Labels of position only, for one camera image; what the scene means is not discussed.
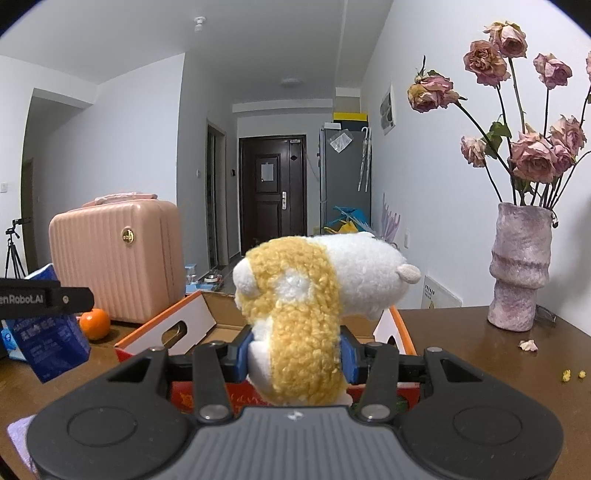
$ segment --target plush toy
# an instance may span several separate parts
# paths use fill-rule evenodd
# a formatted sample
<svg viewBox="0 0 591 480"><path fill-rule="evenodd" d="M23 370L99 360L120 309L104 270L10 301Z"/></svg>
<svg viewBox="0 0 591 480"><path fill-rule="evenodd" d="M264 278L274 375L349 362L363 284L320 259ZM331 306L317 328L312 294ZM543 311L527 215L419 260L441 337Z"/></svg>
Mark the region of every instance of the plush toy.
<svg viewBox="0 0 591 480"><path fill-rule="evenodd" d="M250 250L233 271L252 325L249 381L278 406L351 405L340 367L340 318L378 320L421 278L370 233L283 237Z"/></svg>

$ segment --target orange fruit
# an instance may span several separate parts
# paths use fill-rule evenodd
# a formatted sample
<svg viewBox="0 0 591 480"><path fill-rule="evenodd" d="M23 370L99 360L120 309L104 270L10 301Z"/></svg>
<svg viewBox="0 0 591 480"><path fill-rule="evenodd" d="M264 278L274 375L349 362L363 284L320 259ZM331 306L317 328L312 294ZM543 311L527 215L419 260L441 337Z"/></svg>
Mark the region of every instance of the orange fruit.
<svg viewBox="0 0 591 480"><path fill-rule="evenodd" d="M101 309L92 309L80 317L80 330L89 340L100 340L109 334L111 318Z"/></svg>

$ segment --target vase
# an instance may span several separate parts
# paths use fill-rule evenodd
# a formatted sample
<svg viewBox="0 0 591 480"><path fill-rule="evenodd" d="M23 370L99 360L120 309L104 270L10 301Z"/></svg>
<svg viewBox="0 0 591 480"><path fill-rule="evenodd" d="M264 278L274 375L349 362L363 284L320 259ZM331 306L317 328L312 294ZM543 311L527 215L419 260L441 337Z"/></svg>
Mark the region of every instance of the vase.
<svg viewBox="0 0 591 480"><path fill-rule="evenodd" d="M537 291L548 283L551 242L552 215L548 209L499 204L489 269L496 279L488 310L493 325L513 332L531 329Z"/></svg>

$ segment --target refrigerator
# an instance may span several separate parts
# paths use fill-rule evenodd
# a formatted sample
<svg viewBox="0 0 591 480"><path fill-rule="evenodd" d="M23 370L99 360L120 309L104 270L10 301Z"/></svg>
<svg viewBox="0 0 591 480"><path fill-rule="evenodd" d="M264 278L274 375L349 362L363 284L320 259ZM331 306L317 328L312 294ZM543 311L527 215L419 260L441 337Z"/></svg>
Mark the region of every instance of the refrigerator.
<svg viewBox="0 0 591 480"><path fill-rule="evenodd" d="M326 233L325 226L330 226L341 214L334 206L352 207L361 210L371 225L371 172L369 173L368 191L365 191L367 162L363 169L363 181L360 191L359 170L363 147L363 132L349 130L353 141L338 153L330 139L339 132L335 129L320 130L320 233Z"/></svg>

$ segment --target pink suitcase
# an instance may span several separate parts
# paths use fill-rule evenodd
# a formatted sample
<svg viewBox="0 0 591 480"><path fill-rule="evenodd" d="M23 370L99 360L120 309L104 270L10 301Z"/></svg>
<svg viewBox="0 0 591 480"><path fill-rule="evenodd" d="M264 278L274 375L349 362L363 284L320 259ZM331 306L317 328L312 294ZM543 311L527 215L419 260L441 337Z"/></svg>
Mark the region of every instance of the pink suitcase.
<svg viewBox="0 0 591 480"><path fill-rule="evenodd" d="M180 215L156 195L108 195L56 215L49 244L61 284L89 287L112 319L145 323L184 296Z"/></svg>

